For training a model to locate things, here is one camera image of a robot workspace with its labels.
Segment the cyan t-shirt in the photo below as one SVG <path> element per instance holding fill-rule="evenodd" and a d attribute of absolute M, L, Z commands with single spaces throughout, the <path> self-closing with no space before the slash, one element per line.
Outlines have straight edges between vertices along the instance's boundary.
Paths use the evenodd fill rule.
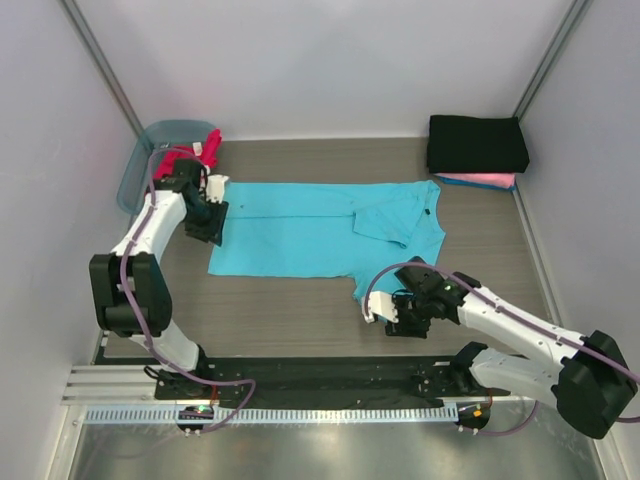
<path fill-rule="evenodd" d="M 383 268 L 438 260 L 446 233 L 435 182 L 381 184 L 234 183 L 216 276 L 350 278 L 360 301 L 369 285 L 401 284 Z"/>

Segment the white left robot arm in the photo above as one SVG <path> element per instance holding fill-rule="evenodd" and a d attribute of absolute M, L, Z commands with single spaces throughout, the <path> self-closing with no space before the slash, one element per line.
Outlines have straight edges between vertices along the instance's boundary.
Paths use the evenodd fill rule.
<path fill-rule="evenodd" d="M 213 380 L 204 349 L 173 319 L 173 301 L 161 259 L 177 227 L 206 244 L 220 246 L 229 208 L 229 178 L 210 172 L 195 155 L 182 152 L 172 172 L 151 177 L 142 210 L 124 238 L 89 262 L 98 325 L 145 348 L 162 366 L 166 381 L 188 398 L 205 397 Z"/>

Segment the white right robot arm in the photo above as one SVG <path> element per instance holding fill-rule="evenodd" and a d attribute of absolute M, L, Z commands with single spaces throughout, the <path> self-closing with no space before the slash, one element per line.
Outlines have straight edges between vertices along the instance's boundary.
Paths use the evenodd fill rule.
<path fill-rule="evenodd" d="M 401 290 L 368 289 L 367 321 L 383 319 L 389 336 L 425 337 L 434 319 L 479 331 L 512 349 L 502 353 L 478 342 L 452 362 L 451 383 L 460 394 L 505 390 L 552 407 L 578 432 L 604 438 L 638 393 L 639 377 L 616 341 L 544 321 L 500 298 L 478 280 L 414 259 L 391 266 Z"/>

